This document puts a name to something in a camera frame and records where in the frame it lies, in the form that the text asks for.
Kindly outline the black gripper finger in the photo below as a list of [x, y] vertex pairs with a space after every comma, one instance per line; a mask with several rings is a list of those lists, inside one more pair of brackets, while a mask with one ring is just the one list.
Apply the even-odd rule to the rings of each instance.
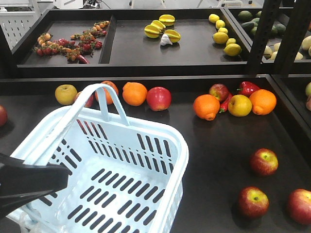
[[50, 193], [65, 189], [69, 169], [62, 165], [25, 165], [23, 160], [0, 155], [0, 217]]

